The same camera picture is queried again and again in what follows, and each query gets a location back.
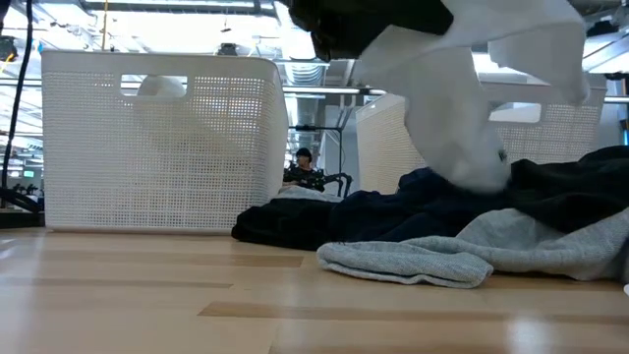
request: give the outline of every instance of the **ceiling duct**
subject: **ceiling duct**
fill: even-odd
[[[286,78],[292,86],[321,86],[324,67],[309,64],[286,64]]]

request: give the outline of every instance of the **ceiling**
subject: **ceiling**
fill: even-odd
[[[629,41],[629,37],[625,39],[627,17],[619,8],[620,0],[573,0],[572,3],[591,24],[605,17],[619,23],[618,32],[588,40],[584,56],[594,63],[590,69],[593,72],[601,67],[607,72],[629,70],[629,62],[625,63],[629,61],[629,54],[625,54],[629,52],[629,43],[617,48],[614,55],[596,57],[609,45]],[[271,0],[109,0],[107,6],[108,20],[104,33],[104,0],[40,0],[33,4],[35,45],[27,78],[41,78],[41,57],[37,49],[102,50],[104,37],[105,50],[137,53],[213,55],[220,49],[221,43],[235,43],[239,56],[274,60],[286,86],[346,87],[355,84],[351,81],[353,61],[332,61],[329,64],[317,61],[310,36],[290,22],[285,7]],[[24,2],[14,1],[2,33],[16,38],[19,52],[25,47],[25,13]],[[616,57],[619,61],[614,63],[612,59]],[[15,87],[11,83],[18,76],[21,58],[22,55],[18,60],[0,67],[0,82],[5,82],[0,86],[0,147],[6,141],[1,134],[9,127],[15,95]],[[475,62],[477,70],[484,75],[513,74],[508,69],[497,68],[483,53],[475,56]],[[126,81],[139,79],[125,78]],[[338,96],[287,97],[292,124],[325,125],[330,121],[325,107],[339,104]],[[31,156],[38,163],[42,159],[41,126],[40,89],[25,88],[17,127],[20,138],[15,145],[17,153],[25,159]],[[299,147],[317,152],[320,140],[320,133],[292,132],[288,152]]]

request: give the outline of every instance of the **perforated basket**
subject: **perforated basket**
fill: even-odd
[[[591,78],[592,94],[580,107],[563,102],[544,85],[483,83],[489,101],[537,103],[494,112],[490,121],[503,139],[510,161],[566,162],[596,147],[604,81]],[[357,112],[361,189],[392,194],[399,178],[426,164],[404,126],[404,98],[387,94]],[[539,120],[527,121],[531,116]]]
[[[131,74],[187,91],[126,96]],[[281,187],[288,117],[269,61],[50,51],[42,78],[53,229],[225,232]]]

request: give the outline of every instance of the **wooden floor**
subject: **wooden floor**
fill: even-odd
[[[629,353],[611,283],[358,280],[227,237],[0,232],[0,353]]]

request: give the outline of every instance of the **person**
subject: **person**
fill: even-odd
[[[283,186],[300,186],[323,192],[325,190],[325,176],[323,172],[313,170],[311,152],[302,147],[297,150],[295,157],[297,157],[297,165],[291,162],[291,165],[284,169]]]

